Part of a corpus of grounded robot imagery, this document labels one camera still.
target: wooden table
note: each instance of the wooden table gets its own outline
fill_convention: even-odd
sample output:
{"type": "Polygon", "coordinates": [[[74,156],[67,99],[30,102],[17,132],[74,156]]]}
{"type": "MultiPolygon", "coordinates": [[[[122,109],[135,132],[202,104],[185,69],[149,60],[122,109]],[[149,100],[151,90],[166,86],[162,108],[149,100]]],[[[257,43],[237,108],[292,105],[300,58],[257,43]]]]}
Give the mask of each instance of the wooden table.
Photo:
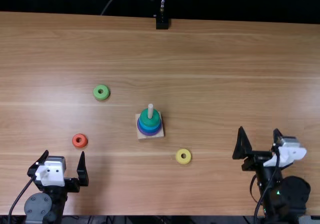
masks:
{"type": "MultiPolygon", "coordinates": [[[[311,185],[320,214],[320,26],[0,13],[0,214],[48,149],[76,177],[85,134],[89,187],[65,214],[252,215],[253,172],[232,160],[242,125],[255,150],[272,131],[297,136],[307,156],[284,171],[311,185]],[[105,102],[93,97],[110,87],[105,102]],[[153,103],[165,138],[138,141],[135,114],[153,103]],[[175,160],[192,152],[188,166],[175,160]]],[[[26,198],[14,210],[23,214],[26,198]]]]}

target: red ring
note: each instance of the red ring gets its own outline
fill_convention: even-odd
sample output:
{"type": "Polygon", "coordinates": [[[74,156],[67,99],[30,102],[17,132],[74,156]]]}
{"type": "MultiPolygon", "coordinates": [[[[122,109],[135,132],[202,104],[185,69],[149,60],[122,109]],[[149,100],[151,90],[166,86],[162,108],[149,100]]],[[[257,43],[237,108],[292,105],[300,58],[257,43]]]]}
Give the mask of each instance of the red ring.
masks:
{"type": "Polygon", "coordinates": [[[88,144],[88,139],[85,135],[77,134],[72,138],[72,144],[76,148],[83,148],[88,144]]]}

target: purple ring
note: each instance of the purple ring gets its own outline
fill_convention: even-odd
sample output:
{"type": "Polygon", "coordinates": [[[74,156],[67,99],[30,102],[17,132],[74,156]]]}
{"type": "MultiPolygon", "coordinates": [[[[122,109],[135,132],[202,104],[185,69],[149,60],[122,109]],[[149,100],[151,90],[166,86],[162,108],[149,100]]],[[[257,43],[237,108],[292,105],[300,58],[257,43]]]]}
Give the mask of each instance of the purple ring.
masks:
{"type": "Polygon", "coordinates": [[[136,124],[137,124],[137,128],[138,128],[138,130],[141,132],[141,134],[146,135],[146,136],[156,135],[156,134],[161,130],[161,128],[162,128],[162,123],[160,123],[158,130],[156,130],[156,131],[154,131],[154,132],[148,133],[148,132],[145,132],[145,131],[142,130],[142,128],[141,128],[141,126],[140,126],[140,123],[139,123],[139,119],[138,119],[138,121],[137,121],[136,124]]]}

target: wooden base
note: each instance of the wooden base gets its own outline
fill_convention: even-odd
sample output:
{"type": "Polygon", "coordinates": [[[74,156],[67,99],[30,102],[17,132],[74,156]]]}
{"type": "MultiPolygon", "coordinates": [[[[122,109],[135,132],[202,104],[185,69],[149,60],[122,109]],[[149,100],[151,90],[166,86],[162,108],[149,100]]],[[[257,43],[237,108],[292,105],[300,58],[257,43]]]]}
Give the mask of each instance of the wooden base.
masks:
{"type": "MultiPolygon", "coordinates": [[[[139,130],[138,130],[138,127],[137,126],[135,126],[135,128],[136,128],[136,133],[137,133],[137,135],[138,135],[138,140],[141,140],[141,139],[150,139],[150,138],[161,138],[161,137],[164,137],[164,126],[163,126],[163,123],[162,123],[162,117],[161,117],[161,113],[160,113],[160,111],[158,111],[158,113],[159,113],[159,116],[160,116],[160,119],[161,119],[161,130],[156,134],[156,135],[151,135],[151,136],[147,136],[147,135],[143,135],[139,130]]],[[[138,122],[138,119],[139,119],[139,117],[140,117],[140,114],[135,114],[135,124],[137,124],[137,122],[138,122]]]]}

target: black background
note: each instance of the black background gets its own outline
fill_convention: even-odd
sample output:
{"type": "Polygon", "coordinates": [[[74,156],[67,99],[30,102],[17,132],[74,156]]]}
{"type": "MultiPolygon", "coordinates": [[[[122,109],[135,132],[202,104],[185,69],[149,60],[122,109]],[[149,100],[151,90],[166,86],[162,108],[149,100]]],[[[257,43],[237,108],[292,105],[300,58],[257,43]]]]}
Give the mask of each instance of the black background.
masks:
{"type": "MultiPolygon", "coordinates": [[[[99,15],[108,0],[0,0],[0,11],[99,15]]],[[[160,0],[114,0],[105,15],[152,17],[160,0]]],[[[166,0],[170,18],[320,23],[320,0],[166,0]]]]}

